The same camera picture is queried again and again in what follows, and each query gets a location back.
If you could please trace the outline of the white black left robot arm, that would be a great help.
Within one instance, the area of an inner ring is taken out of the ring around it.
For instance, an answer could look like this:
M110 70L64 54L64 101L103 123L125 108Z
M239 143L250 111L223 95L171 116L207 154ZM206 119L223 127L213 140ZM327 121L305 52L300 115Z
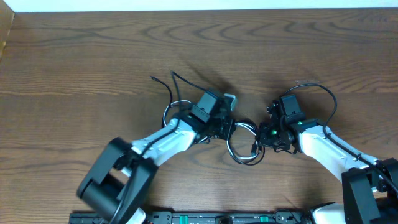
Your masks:
M79 199L107 223L143 223L140 208L159 167L207 136L226 137L234 95L206 91L196 104L180 105L162 129L128 143L108 143L77 189Z

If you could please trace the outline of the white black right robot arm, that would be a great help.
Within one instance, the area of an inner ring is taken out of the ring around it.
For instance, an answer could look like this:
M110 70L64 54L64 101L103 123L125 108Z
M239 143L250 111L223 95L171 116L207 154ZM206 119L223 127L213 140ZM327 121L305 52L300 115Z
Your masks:
M335 135L317 119L307 119L298 103L275 101L258 142L275 151L305 154L319 162L342 186L343 203L312 209L312 223L397 223L397 159L380 160Z

